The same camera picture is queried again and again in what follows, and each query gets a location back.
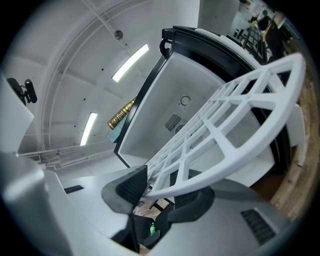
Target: white plastic shelf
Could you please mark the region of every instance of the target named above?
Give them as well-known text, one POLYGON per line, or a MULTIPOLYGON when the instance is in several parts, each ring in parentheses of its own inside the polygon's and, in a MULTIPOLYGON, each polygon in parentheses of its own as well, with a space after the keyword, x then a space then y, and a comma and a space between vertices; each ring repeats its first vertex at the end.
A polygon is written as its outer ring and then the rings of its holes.
POLYGON ((148 179, 155 183, 144 198, 169 198, 199 190, 233 174, 257 157, 286 124, 299 98, 305 71, 305 60, 296 53, 222 85, 182 130, 147 162, 148 179), (285 86, 277 75, 283 72, 290 72, 285 86), (255 81, 252 88, 244 94, 251 81, 255 81), (264 92, 267 86, 271 92, 264 92), (221 122, 230 108, 235 109, 221 122), (242 145, 233 145, 228 139, 229 133, 236 130, 252 108, 271 112, 242 145), (216 155, 221 156, 216 164, 189 179, 192 161, 213 147, 216 155), (177 170, 175 184, 165 187, 170 174, 177 170))

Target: black chair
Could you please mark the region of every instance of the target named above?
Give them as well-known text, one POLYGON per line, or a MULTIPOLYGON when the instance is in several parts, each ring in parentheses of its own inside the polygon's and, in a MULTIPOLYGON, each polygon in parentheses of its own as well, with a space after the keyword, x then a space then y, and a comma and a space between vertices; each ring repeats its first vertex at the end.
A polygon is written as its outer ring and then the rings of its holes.
POLYGON ((149 218, 139 215, 133 215, 133 224, 135 229, 135 236, 138 244, 152 249, 160 239, 170 229, 168 222, 168 214, 174 209, 172 204, 168 204, 160 214, 155 218, 149 218), (150 227, 152 223, 155 224, 155 234, 150 234, 150 227))

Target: round vent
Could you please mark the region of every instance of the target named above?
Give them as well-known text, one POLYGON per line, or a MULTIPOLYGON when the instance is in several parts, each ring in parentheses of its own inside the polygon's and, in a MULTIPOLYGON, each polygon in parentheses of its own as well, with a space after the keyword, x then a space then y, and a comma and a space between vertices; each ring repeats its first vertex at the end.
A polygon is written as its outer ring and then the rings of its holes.
POLYGON ((185 125, 181 124, 175 129, 175 134, 177 134, 185 125))

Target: ceiling light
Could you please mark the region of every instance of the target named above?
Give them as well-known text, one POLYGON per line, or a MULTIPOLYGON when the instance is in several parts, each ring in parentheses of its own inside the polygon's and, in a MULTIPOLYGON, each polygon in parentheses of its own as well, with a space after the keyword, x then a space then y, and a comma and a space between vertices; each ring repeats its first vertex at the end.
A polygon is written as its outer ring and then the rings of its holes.
POLYGON ((95 120, 97 118, 97 115, 98 115, 97 113, 90 113, 89 120, 86 123, 85 129, 84 129, 84 132, 83 132, 83 135, 82 135, 80 146, 86 145, 87 139, 88 139, 90 131, 91 131, 91 128, 94 125, 94 122, 95 122, 95 120))
POLYGON ((130 69, 130 67, 135 64, 137 60, 140 59, 142 55, 144 55, 149 50, 148 45, 145 44, 138 51, 135 52, 123 65, 120 69, 115 73, 112 79, 116 82, 120 80, 120 78, 130 69))

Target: bottle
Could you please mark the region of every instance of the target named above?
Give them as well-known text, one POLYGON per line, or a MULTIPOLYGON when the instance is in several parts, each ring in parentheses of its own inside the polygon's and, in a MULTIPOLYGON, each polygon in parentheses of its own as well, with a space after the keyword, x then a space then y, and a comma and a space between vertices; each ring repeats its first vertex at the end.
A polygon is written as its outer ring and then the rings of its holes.
POLYGON ((155 223, 152 222, 152 225, 151 225, 151 227, 150 227, 150 234, 151 234, 151 236, 152 236, 154 233, 156 233, 156 227, 155 227, 155 223))

